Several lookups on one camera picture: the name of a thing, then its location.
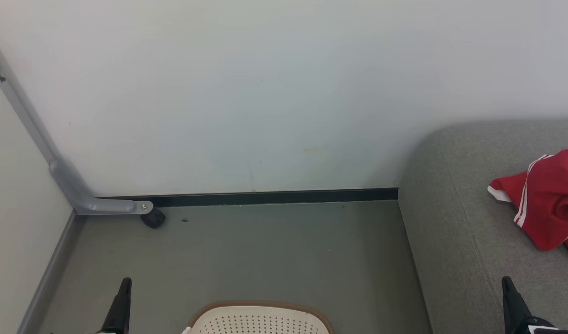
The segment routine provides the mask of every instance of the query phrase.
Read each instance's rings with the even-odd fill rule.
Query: gray fabric upholstery
[[[568,120],[480,122],[428,137],[399,200],[435,334],[504,333],[500,279],[512,277],[533,315],[568,329],[568,252],[542,252],[516,210],[486,188],[568,148]]]

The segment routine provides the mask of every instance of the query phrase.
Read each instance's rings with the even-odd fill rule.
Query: caster wheel
[[[166,220],[165,214],[163,214],[157,207],[152,209],[152,211],[148,214],[142,214],[140,218],[144,224],[153,229],[159,228]]]

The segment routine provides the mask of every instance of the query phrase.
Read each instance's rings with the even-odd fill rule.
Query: beige basket
[[[183,334],[334,334],[314,309],[281,302],[216,302],[194,315]]]

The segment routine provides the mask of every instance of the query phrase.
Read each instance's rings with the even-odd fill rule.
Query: baseboard
[[[34,296],[26,310],[17,334],[33,334],[38,332],[38,328],[49,308],[49,304],[55,294],[55,289],[59,284],[63,270],[70,259],[70,254],[76,245],[78,235],[82,231],[86,216],[76,215],[72,211],[70,218],[61,233],[55,251],[49,260],[42,279],[34,292]]]
[[[185,194],[106,197],[150,201],[155,207],[259,205],[280,203],[325,203],[350,201],[380,201],[397,199],[398,188],[372,188],[348,190],[306,190],[297,192],[255,192],[224,194]]]

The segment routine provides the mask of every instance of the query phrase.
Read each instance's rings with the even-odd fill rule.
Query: metal bracket
[[[62,160],[59,158],[57,152],[51,149],[54,148],[54,146],[50,142],[49,137],[43,136],[43,134],[46,134],[45,130],[42,126],[38,127],[40,123],[37,124],[37,122],[34,122],[36,115],[34,112],[29,114],[26,110],[25,106],[30,105],[23,103],[24,101],[18,98],[14,87],[11,85],[11,82],[14,81],[15,78],[5,75],[2,68],[0,68],[0,89],[4,92],[4,95],[6,95],[8,102],[10,102],[10,105],[45,158],[45,161],[49,163],[49,172],[70,204],[74,207],[77,214],[147,214],[152,211],[154,205],[150,201],[97,199],[91,195],[76,176],[74,176],[72,171],[61,162]]]

